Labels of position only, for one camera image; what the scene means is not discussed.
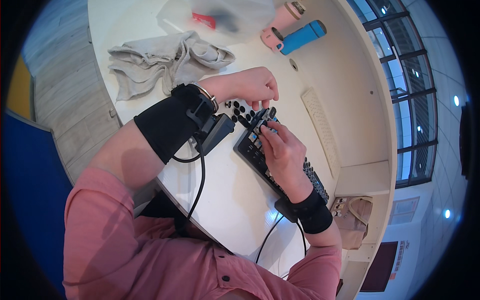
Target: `pink water bottle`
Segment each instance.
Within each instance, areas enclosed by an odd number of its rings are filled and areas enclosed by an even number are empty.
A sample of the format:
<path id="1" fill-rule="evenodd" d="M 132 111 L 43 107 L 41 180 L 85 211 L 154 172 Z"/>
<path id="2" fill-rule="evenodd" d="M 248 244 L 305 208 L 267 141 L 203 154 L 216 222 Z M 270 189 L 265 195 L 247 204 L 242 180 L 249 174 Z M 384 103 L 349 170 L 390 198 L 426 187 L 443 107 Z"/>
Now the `pink water bottle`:
<path id="1" fill-rule="evenodd" d="M 300 20 L 304 13 L 305 6 L 297 1 L 285 2 L 282 6 L 275 10 L 275 19 L 267 28 L 264 29 L 264 31 L 271 27 L 274 27 L 277 30 L 287 28 L 296 21 Z"/>

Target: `wooden floor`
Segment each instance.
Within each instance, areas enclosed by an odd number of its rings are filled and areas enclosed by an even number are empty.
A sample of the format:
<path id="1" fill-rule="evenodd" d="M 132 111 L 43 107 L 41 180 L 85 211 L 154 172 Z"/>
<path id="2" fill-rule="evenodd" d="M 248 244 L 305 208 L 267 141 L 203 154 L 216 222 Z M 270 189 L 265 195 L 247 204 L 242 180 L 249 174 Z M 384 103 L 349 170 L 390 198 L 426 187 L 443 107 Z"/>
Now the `wooden floor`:
<path id="1" fill-rule="evenodd" d="M 52 128 L 60 156 L 75 182 L 119 128 L 88 35 L 87 0 L 53 0 L 22 49 L 35 78 L 39 124 Z"/>

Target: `shirt sleeve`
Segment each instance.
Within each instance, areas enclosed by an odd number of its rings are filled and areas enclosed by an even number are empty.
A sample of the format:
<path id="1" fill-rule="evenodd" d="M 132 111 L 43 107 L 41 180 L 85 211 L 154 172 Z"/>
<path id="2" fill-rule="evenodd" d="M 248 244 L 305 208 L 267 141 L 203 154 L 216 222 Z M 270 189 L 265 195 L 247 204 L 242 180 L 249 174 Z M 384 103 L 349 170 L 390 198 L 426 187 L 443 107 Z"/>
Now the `shirt sleeve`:
<path id="1" fill-rule="evenodd" d="M 67 297 L 127 264 L 139 251 L 133 227 L 133 200 L 112 174 L 87 168 L 65 206 L 63 249 Z"/>
<path id="2" fill-rule="evenodd" d="M 288 282 L 321 299 L 335 299 L 340 281 L 342 251 L 334 247 L 316 248 L 290 268 Z"/>

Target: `silver bangle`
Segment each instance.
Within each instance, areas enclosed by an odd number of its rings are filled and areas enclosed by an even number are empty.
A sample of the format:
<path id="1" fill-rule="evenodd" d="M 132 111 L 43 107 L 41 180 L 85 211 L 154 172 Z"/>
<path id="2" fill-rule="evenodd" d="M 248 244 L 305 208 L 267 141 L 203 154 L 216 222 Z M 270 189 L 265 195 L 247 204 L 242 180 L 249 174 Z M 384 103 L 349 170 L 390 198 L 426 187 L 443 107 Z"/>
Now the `silver bangle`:
<path id="1" fill-rule="evenodd" d="M 207 97 L 213 104 L 213 113 L 216 113 L 218 111 L 218 103 L 216 102 L 215 96 L 210 95 L 207 90 L 205 90 L 201 85 L 198 84 L 198 82 L 192 82 L 191 84 L 197 86 L 199 89 L 201 89 L 205 94 L 207 94 Z"/>

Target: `brown bag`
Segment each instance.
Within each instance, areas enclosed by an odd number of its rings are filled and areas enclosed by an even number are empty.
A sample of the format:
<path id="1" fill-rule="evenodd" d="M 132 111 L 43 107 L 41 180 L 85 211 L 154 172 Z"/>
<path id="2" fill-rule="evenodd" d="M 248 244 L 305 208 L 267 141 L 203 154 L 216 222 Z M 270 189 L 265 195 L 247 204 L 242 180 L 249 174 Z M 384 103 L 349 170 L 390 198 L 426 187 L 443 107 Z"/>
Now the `brown bag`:
<path id="1" fill-rule="evenodd" d="M 340 230 L 342 248 L 358 250 L 368 233 L 368 220 L 372 213 L 372 197 L 339 197 L 330 211 Z"/>

